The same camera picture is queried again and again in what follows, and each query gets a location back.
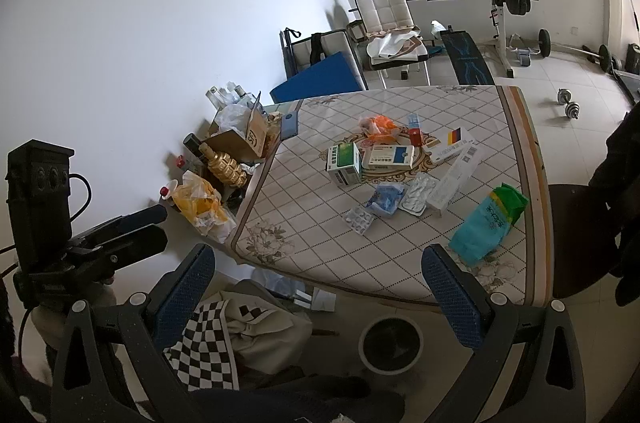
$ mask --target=checkered cloth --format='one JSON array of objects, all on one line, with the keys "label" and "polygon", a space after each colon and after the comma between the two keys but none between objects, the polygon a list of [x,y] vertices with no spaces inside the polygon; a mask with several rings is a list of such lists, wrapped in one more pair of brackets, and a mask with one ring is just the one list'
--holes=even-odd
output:
[{"label": "checkered cloth", "polygon": [[182,339],[163,352],[189,391],[238,390],[238,371],[225,320],[227,304],[228,300],[221,300],[199,306]]}]

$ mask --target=trash can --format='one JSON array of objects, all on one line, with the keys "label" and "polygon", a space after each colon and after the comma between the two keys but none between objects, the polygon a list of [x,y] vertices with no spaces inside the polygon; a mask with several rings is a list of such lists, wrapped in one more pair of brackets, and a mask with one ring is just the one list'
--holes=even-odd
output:
[{"label": "trash can", "polygon": [[364,329],[358,353],[367,369],[391,376],[411,369],[420,358],[423,346],[418,324],[403,315],[385,315]]}]

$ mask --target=black cable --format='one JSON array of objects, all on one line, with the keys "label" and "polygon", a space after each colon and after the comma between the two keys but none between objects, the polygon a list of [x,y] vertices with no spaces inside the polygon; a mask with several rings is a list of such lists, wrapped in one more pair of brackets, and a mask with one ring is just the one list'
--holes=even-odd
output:
[{"label": "black cable", "polygon": [[11,266],[9,266],[6,270],[4,270],[4,272],[2,272],[0,274],[0,278],[4,278],[7,275],[9,275],[14,269],[16,269],[18,267],[18,263],[14,262]]},{"label": "black cable", "polygon": [[86,202],[84,203],[84,205],[82,205],[82,208],[78,210],[78,212],[74,213],[71,216],[70,220],[73,221],[74,219],[76,219],[76,217],[78,217],[78,215],[86,210],[86,207],[89,206],[89,203],[91,202],[91,186],[89,185],[89,181],[87,181],[84,176],[81,176],[79,174],[69,174],[69,179],[71,178],[78,178],[82,181],[82,183],[86,185]]},{"label": "black cable", "polygon": [[27,318],[29,318],[29,314],[33,311],[33,308],[29,308],[22,317],[22,322],[20,323],[20,331],[18,331],[18,366],[22,371],[24,369],[24,365],[22,364],[22,336],[24,334],[24,326],[27,324]]},{"label": "black cable", "polygon": [[11,246],[7,246],[6,248],[0,249],[0,255],[14,248],[15,248],[15,244],[12,244]]}]

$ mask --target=empty blister pack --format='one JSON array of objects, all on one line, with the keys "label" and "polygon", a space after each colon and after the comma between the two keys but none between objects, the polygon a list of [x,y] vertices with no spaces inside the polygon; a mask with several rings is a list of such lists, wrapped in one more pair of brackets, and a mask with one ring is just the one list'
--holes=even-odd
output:
[{"label": "empty blister pack", "polygon": [[367,212],[361,206],[353,207],[344,215],[344,222],[347,223],[353,231],[362,235],[373,220],[375,219],[375,215]]},{"label": "empty blister pack", "polygon": [[422,215],[427,207],[427,196],[436,188],[438,181],[427,172],[418,172],[404,193],[398,208],[413,215]]}]

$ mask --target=diamond-patterned tablecloth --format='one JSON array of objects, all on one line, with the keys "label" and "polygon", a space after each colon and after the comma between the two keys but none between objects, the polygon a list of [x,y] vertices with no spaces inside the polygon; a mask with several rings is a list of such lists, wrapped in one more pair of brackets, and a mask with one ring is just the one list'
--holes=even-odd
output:
[{"label": "diamond-patterned tablecloth", "polygon": [[[516,88],[394,88],[309,98],[282,107],[299,108],[299,135],[280,144],[254,177],[257,183],[250,186],[253,192],[241,207],[238,230],[228,243],[236,258],[329,289],[435,304],[420,272],[422,249],[431,243],[447,247],[466,216],[505,182],[523,190],[532,205],[502,244],[475,267],[467,267],[448,251],[488,291],[503,292],[514,303],[546,299],[551,251],[549,215],[543,212],[548,203],[546,180]],[[339,188],[324,170],[327,149],[343,140],[363,142],[361,116],[385,114],[405,125],[409,112],[420,116],[425,139],[465,127],[481,143],[482,163],[442,217],[431,210],[420,217],[398,210],[358,235],[342,217],[371,196],[375,183],[409,181],[420,171],[441,178],[450,162],[434,166],[420,150],[410,172],[366,172],[362,184]],[[401,136],[406,136],[406,129]]]}]

